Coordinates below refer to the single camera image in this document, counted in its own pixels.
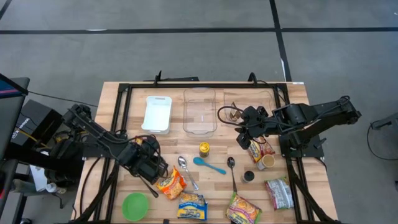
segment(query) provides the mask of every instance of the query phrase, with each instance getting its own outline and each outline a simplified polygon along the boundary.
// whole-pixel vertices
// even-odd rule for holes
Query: small jar
[[[252,171],[246,171],[241,177],[243,183],[249,183],[253,179],[254,179],[254,173]]]
[[[210,145],[207,142],[202,142],[200,143],[199,146],[199,155],[200,157],[207,157],[209,155],[210,152]]]
[[[275,158],[273,155],[266,154],[256,163],[256,165],[259,170],[271,168],[275,165]]]

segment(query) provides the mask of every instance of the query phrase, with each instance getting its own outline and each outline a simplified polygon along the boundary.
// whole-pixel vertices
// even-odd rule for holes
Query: blue spoon
[[[208,164],[205,162],[201,157],[195,157],[193,158],[193,163],[198,165],[198,166],[208,166],[216,171],[218,171],[220,174],[226,174],[226,171],[217,167],[213,167],[212,165]]]

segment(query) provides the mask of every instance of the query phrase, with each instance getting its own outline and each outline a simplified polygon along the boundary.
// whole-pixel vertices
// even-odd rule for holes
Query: wooden tabletop
[[[105,129],[110,129],[111,121],[116,101],[118,82],[104,83],[101,98],[95,121]],[[307,103],[307,92],[302,83],[287,83],[289,98],[291,103]],[[259,223],[295,223],[294,210],[274,211],[270,196],[266,192],[264,180],[271,180],[280,177],[287,177],[287,168],[285,159],[280,154],[280,147],[277,136],[270,136],[267,140],[276,151],[276,164],[273,168],[259,171],[253,163],[247,151],[242,150],[236,142],[237,132],[231,126],[217,121],[217,129],[210,138],[188,137],[183,130],[183,91],[184,88],[147,88],[134,89],[132,92],[131,104],[129,109],[129,119],[127,121],[127,134],[135,136],[145,134],[141,129],[146,109],[147,96],[169,96],[172,99],[172,119],[170,132],[166,135],[158,135],[157,139],[162,148],[162,157],[169,164],[169,170],[173,166],[178,167],[177,157],[183,156],[188,161],[188,169],[199,186],[199,191],[195,193],[203,194],[208,202],[208,223],[230,223],[225,216],[225,211],[233,193],[232,176],[230,169],[226,165],[229,156],[233,156],[236,161],[234,168],[235,179],[237,180],[238,194],[248,199],[253,204],[260,207],[263,211]],[[266,110],[271,113],[275,109],[275,100],[271,90],[267,89],[215,89],[216,91],[216,110],[224,105],[224,98],[236,97],[236,101],[250,103],[262,103]],[[123,106],[119,114],[119,126]],[[192,159],[198,156],[199,143],[206,141],[210,144],[210,155],[205,159],[210,164],[227,170],[226,175],[219,174],[207,167],[198,167]],[[81,175],[80,186],[78,188],[75,208],[78,210],[80,204],[80,192],[83,181],[91,167],[94,159],[88,159],[85,162],[83,173]],[[328,177],[325,167],[314,158],[303,159],[305,173],[307,176],[308,188],[319,206],[330,217],[337,219],[335,204],[330,191]],[[101,172],[103,169],[103,159],[101,159],[86,184],[83,196],[83,210],[90,204],[95,197],[100,184]],[[186,179],[186,173],[178,167],[178,170]],[[251,170],[255,174],[255,179],[249,184],[243,184],[240,181],[242,174]],[[188,181],[185,190],[193,190]],[[154,198],[140,179],[131,176],[123,168],[120,169],[118,176],[118,185],[116,188],[116,198],[113,208],[112,223],[128,223],[123,218],[121,205],[124,198],[133,192],[142,192],[149,199],[150,209],[147,215],[139,223],[162,223],[167,218],[171,223],[190,223],[196,220],[177,219],[178,199],[170,201],[166,196],[153,185],[153,189],[158,191],[159,198]],[[299,193],[301,211],[303,218],[306,218],[303,198]],[[101,210],[101,219],[105,218],[106,206],[108,202],[108,193],[104,197]]]

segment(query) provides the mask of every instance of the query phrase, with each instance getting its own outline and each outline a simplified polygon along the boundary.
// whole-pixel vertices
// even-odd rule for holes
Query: black clamp
[[[250,73],[249,75],[249,79],[248,82],[253,81],[254,87],[257,87],[257,77],[256,74],[254,74],[254,72]]]
[[[157,86],[157,82],[160,82],[160,77],[162,76],[162,71],[159,71],[159,74],[155,76],[154,86]]]

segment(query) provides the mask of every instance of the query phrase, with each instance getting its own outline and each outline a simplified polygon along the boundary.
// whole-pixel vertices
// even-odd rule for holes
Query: black box
[[[55,110],[33,100],[29,100],[21,109],[16,127],[30,134],[33,138],[47,144],[62,124],[62,116]],[[31,149],[35,141],[16,129],[11,142]]]

